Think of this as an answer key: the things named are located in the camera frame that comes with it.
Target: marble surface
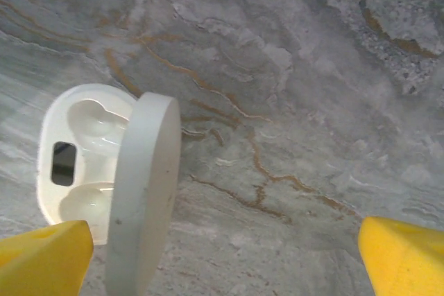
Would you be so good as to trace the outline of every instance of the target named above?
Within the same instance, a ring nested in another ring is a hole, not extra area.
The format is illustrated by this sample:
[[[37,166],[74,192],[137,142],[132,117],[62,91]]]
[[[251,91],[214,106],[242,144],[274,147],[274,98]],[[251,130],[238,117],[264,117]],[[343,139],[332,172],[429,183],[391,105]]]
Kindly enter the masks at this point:
[[[444,228],[444,0],[0,0],[0,235],[45,225],[40,125],[87,82],[175,96],[148,295],[372,295],[367,215]],[[81,295],[104,295],[104,247]]]

